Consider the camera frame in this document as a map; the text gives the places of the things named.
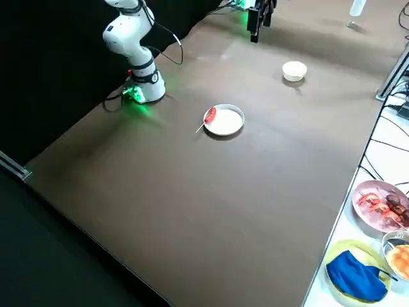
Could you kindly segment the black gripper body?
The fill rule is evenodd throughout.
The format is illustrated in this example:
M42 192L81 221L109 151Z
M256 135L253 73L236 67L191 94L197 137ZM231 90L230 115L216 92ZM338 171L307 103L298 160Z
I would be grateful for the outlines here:
M270 27L276 6L277 0L255 0L255 3L247 10L247 30L258 32L261 26Z

